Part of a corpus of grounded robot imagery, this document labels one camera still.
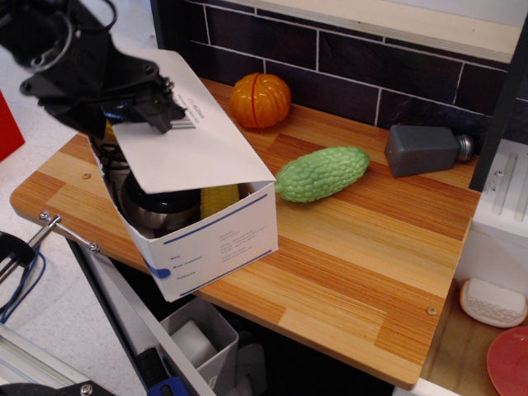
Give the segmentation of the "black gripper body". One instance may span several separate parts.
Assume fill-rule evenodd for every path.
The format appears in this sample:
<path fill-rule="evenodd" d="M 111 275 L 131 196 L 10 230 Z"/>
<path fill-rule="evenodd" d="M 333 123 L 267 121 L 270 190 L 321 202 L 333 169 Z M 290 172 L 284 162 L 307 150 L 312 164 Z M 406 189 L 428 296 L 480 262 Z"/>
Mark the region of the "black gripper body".
<path fill-rule="evenodd" d="M 1 46 L 30 73 L 22 94 L 59 122 L 102 138 L 107 118 L 103 106 L 130 106 L 146 83 L 161 78 L 158 66 L 120 52 L 110 30 L 80 1 L 3 1 Z"/>

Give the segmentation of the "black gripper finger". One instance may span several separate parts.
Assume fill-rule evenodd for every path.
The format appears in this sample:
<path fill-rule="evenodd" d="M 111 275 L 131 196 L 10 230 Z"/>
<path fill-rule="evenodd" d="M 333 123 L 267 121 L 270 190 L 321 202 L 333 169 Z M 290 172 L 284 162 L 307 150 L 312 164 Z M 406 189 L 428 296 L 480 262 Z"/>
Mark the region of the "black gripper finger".
<path fill-rule="evenodd" d="M 103 106 L 101 110 L 112 124 L 144 122 L 144 118 L 130 106 Z"/>
<path fill-rule="evenodd" d="M 146 122 L 161 133 L 172 128 L 172 122 L 185 117 L 185 109 L 174 101 L 174 84 L 169 78 L 141 85 L 133 95 L 131 113 L 135 122 Z"/>

